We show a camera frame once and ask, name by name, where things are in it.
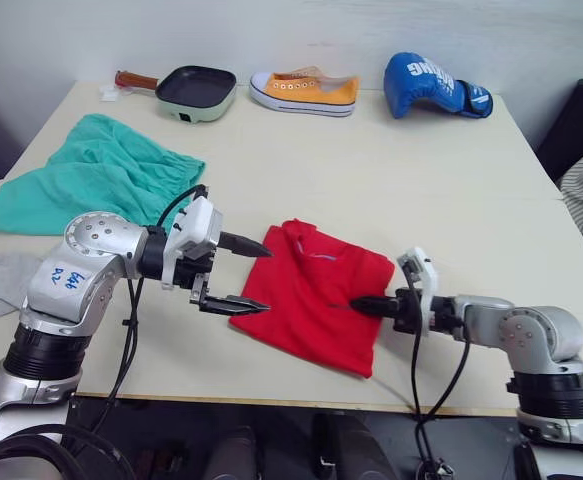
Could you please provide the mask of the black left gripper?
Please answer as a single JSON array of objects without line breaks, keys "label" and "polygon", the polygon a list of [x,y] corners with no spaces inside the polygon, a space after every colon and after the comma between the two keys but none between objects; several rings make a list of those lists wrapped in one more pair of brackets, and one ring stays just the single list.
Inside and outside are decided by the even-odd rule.
[{"label": "black left gripper", "polygon": [[[247,237],[224,231],[220,233],[219,247],[230,251],[232,254],[249,258],[273,256],[273,253],[263,244]],[[208,295],[208,281],[213,269],[215,254],[216,250],[211,249],[197,259],[191,259],[186,256],[177,259],[173,285],[189,291],[190,303],[197,305],[202,312],[225,316],[241,316],[269,311],[270,307],[268,305],[246,297],[228,295],[219,298]]]}]

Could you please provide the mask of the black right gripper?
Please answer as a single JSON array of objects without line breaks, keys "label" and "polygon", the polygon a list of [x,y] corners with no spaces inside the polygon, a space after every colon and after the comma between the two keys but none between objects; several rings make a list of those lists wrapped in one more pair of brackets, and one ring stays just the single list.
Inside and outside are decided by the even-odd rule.
[{"label": "black right gripper", "polygon": [[393,330],[416,334],[421,330],[421,290],[399,288],[395,297],[362,296],[349,302],[351,307],[368,316],[394,316]]}]

